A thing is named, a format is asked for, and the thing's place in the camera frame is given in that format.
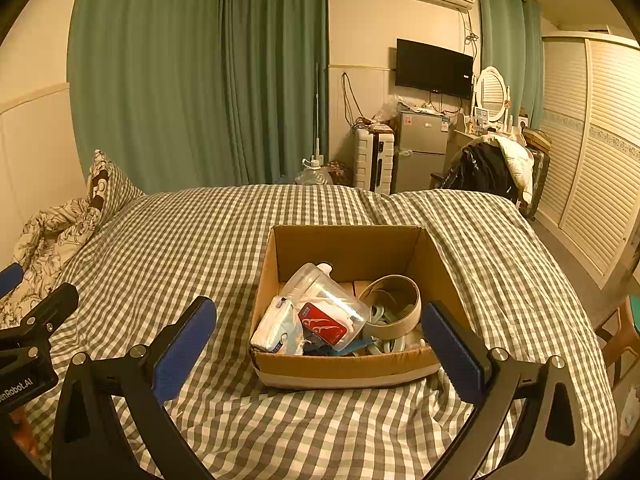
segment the silver refrigerator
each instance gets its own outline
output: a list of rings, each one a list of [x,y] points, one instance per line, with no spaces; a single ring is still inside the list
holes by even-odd
[[[401,112],[396,135],[392,192],[429,189],[431,173],[442,173],[449,121],[427,114]]]

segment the metal bolt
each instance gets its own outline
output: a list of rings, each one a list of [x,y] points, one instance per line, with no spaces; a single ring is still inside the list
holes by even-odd
[[[84,352],[78,352],[76,355],[73,356],[73,358],[71,359],[71,362],[75,365],[81,365],[82,363],[84,363],[85,360],[86,360],[86,355],[84,354]]]
[[[135,345],[129,350],[129,355],[134,359],[140,359],[144,354],[146,354],[146,346],[144,345]]]
[[[496,361],[506,361],[509,358],[509,353],[504,348],[493,348],[491,356]]]
[[[564,359],[562,359],[559,355],[554,355],[551,357],[551,364],[556,368],[562,369],[564,368],[564,365],[566,363],[564,362]]]

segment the dark suitcase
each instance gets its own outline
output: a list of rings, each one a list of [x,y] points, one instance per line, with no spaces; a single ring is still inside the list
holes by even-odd
[[[527,149],[533,154],[533,197],[530,204],[520,203],[520,214],[524,218],[532,219],[538,210],[542,190],[545,187],[546,174],[549,171],[550,158],[548,153],[532,146]]]

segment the tape roll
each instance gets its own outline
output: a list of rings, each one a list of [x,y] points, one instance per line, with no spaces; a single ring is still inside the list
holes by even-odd
[[[365,288],[358,299],[369,308],[382,305],[385,312],[397,318],[386,324],[367,321],[362,329],[363,337],[398,339],[411,332],[420,322],[420,289],[414,280],[402,274],[383,276]]]

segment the decorative border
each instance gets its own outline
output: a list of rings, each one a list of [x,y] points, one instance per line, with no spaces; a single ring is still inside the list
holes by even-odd
[[[560,124],[561,126],[573,130],[574,132],[577,132],[579,134],[584,133],[584,121],[581,121],[580,119],[575,119],[559,112],[553,112],[551,110],[547,110],[546,108],[543,119],[551,123]]]
[[[598,126],[594,126],[593,124],[589,125],[589,136],[592,139],[608,144],[613,149],[618,150],[620,153],[624,153],[636,162],[640,162],[640,148],[628,140],[623,139],[616,134],[612,134],[607,130],[603,130]]]

